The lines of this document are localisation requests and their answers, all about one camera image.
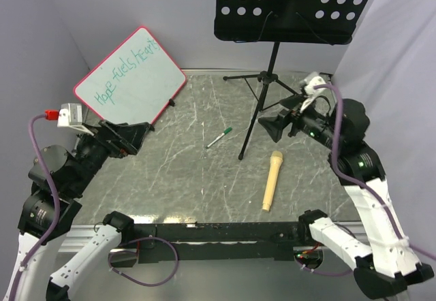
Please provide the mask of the green capped whiteboard marker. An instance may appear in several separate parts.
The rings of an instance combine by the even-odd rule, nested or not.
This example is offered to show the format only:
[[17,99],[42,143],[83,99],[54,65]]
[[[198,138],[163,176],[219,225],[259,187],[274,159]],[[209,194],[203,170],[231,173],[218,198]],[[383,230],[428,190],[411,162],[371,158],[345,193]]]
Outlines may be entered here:
[[205,146],[205,149],[209,149],[211,146],[213,146],[215,143],[217,143],[218,141],[220,141],[220,139],[222,139],[225,135],[229,134],[232,131],[231,127],[228,127],[227,129],[225,129],[223,132],[221,132],[212,142],[210,142],[209,144],[207,144]]

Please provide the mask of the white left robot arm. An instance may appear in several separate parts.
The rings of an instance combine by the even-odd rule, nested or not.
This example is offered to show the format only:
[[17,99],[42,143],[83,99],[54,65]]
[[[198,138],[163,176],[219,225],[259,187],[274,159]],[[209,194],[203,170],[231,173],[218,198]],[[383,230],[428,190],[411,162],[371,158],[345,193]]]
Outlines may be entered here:
[[57,254],[81,209],[77,201],[107,158],[137,155],[145,135],[154,128],[100,121],[84,125],[75,150],[35,146],[29,171],[31,195],[18,223],[18,254],[5,300],[70,300],[75,287],[95,263],[115,247],[125,248],[135,238],[134,221],[119,212],[107,215],[102,232],[92,237],[64,269],[54,270]]

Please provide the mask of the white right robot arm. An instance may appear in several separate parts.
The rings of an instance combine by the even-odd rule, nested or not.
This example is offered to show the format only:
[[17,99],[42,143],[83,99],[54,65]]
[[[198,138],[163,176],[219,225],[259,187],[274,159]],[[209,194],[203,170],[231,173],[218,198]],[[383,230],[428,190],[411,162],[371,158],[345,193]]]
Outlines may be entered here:
[[348,235],[320,210],[307,210],[299,216],[299,241],[305,245],[320,242],[333,251],[349,266],[362,293],[372,300],[396,296],[410,285],[432,279],[432,267],[419,260],[401,229],[382,163],[364,141],[370,124],[364,105],[344,99],[331,115],[323,115],[312,105],[303,109],[302,102],[297,95],[283,99],[284,108],[278,115],[259,118],[258,122],[274,142],[290,127],[290,137],[302,132],[331,149],[335,116],[343,111],[339,154],[329,155],[328,162],[338,168],[335,174],[356,207],[369,243]]

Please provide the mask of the pink framed whiteboard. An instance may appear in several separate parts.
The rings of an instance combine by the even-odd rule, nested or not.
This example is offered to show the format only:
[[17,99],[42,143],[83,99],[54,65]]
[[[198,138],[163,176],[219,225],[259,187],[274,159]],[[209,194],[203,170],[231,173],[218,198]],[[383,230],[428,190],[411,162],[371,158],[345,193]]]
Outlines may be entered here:
[[114,124],[154,124],[186,81],[172,57],[141,26],[74,87],[74,94]]

